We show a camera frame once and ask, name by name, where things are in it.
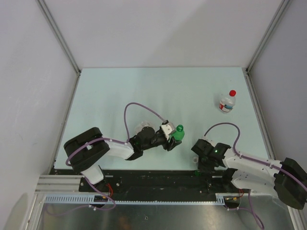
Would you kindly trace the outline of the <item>clear bottle with orange label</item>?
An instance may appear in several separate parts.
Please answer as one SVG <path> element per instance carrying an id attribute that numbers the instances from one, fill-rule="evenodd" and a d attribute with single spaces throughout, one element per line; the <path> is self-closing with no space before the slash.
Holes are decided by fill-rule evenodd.
<path id="1" fill-rule="evenodd" d="M 135 134 L 141 132 L 144 127 L 154 128 L 154 125 L 148 121 L 142 121 L 135 127 Z"/>

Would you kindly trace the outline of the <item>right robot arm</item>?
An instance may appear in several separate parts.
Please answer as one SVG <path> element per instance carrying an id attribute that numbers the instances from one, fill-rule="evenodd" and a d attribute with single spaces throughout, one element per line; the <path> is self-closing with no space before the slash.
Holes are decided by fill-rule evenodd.
<path id="1" fill-rule="evenodd" d="M 226 192 L 247 189 L 276 197 L 289 207 L 304 209 L 307 173 L 297 161 L 253 158 L 206 137 L 198 139 L 191 150 L 199 157 L 200 172 L 213 173 L 218 167 L 225 169 L 221 186 Z"/>

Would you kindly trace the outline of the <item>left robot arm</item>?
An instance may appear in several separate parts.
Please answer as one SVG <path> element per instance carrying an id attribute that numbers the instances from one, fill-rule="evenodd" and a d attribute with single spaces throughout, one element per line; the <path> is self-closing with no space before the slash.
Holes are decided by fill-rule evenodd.
<path id="1" fill-rule="evenodd" d="M 126 161 L 133 161 L 143 155 L 145 150 L 162 146 L 171 151 L 180 145 L 185 131 L 182 125 L 177 127 L 172 123 L 163 123 L 155 131 L 151 126 L 144 126 L 127 142 L 106 138 L 97 127 L 93 127 L 64 144 L 67 154 L 66 165 L 73 171 L 83 175 L 89 186 L 95 191 L 102 191 L 106 186 L 104 173 L 98 161 L 105 155 L 120 157 Z"/>

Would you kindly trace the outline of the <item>red bottle cap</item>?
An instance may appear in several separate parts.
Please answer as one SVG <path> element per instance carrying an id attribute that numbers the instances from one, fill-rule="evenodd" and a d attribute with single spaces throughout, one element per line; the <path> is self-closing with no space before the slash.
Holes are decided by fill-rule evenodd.
<path id="1" fill-rule="evenodd" d="M 235 90 L 231 90 L 231 91 L 229 92 L 229 95 L 230 95 L 231 97 L 235 97 L 236 91 L 235 91 Z"/>

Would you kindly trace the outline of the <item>clear bottle with red label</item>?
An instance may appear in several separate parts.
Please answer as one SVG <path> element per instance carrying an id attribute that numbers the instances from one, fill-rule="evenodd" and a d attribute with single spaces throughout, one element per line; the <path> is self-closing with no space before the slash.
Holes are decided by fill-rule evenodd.
<path id="1" fill-rule="evenodd" d="M 235 104 L 236 104 L 236 97 L 228 95 L 220 100 L 219 109 L 222 110 L 223 112 L 228 113 L 233 110 Z"/>

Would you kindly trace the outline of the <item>green plastic bottle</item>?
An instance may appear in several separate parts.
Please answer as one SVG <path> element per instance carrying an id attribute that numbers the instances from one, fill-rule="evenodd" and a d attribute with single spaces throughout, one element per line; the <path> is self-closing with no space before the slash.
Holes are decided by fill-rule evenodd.
<path id="1" fill-rule="evenodd" d="M 178 125 L 176 127 L 176 131 L 172 134 L 172 137 L 174 137 L 176 141 L 182 141 L 184 136 L 185 136 L 185 131 L 183 125 Z"/>

